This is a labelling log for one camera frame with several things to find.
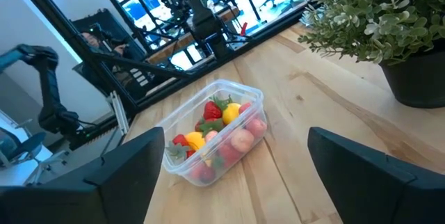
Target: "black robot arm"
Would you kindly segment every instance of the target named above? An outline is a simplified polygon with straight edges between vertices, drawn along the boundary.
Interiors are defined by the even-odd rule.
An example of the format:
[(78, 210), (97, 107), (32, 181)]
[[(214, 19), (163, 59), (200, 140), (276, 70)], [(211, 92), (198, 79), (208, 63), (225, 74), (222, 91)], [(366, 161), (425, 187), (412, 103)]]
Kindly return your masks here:
[(60, 132), (68, 138), (76, 136), (81, 129), (79, 116), (69, 112), (60, 102), (56, 78), (57, 53), (51, 47), (17, 45), (0, 56), (0, 72), (19, 60), (39, 72), (43, 100), (39, 125), (51, 133)]

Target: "wooden table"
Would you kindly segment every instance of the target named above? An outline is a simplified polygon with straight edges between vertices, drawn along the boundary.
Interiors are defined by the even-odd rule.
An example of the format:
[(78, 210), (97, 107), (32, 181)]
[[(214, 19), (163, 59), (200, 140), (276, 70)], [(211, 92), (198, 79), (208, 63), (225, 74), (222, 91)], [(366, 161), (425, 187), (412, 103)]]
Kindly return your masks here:
[(321, 58), (298, 43), (304, 32), (292, 26), (136, 117), (127, 140), (229, 79), (264, 92), (269, 124), (264, 141), (209, 187), (162, 169), (145, 223), (341, 223), (307, 150), (311, 126), (444, 173), (445, 109), (399, 104), (378, 65)]
[[(240, 11), (238, 7), (233, 7), (232, 10), (225, 10), (218, 16), (223, 22), (230, 22), (235, 19), (239, 15), (239, 13)], [(178, 39), (177, 43), (170, 44), (167, 47), (163, 48), (161, 51), (152, 54), (146, 59), (146, 61), (151, 64), (157, 64), (165, 61), (167, 58), (173, 55), (173, 52), (178, 52), (180, 49), (189, 46), (194, 41), (195, 38), (192, 36), (192, 34), (186, 33)]]

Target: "clear plastic food container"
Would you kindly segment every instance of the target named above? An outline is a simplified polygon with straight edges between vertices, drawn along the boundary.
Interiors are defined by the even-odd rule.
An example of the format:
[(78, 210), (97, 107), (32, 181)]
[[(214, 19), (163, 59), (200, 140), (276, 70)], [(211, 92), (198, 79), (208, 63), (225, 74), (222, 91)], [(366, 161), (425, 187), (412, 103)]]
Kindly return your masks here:
[(260, 90), (217, 80), (158, 123), (157, 126), (164, 129), (166, 147), (172, 145), (172, 139), (178, 134), (194, 131), (196, 122), (202, 118), (204, 105), (214, 95), (219, 98), (230, 96), (233, 102), (241, 105), (249, 102), (251, 105), (189, 158), (177, 159), (165, 150), (165, 169), (196, 186), (208, 186), (224, 175), (264, 137), (267, 129), (264, 96)]

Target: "black plant pot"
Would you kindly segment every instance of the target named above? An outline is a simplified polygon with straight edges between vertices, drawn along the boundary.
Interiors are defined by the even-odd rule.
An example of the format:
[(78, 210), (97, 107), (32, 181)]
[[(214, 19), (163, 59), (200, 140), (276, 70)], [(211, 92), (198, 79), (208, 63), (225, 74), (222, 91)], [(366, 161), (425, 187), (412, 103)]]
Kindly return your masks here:
[(396, 99), (407, 106), (445, 106), (445, 51), (421, 53), (396, 65), (381, 63)]

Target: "green plant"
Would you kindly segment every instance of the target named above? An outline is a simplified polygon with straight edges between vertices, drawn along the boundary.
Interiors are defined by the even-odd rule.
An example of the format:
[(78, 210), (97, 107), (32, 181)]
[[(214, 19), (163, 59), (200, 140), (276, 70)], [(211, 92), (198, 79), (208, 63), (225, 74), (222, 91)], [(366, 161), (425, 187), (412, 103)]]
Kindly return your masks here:
[(445, 0), (315, 0), (305, 19), (314, 31), (299, 41), (326, 55), (390, 64), (433, 49), (445, 38)]

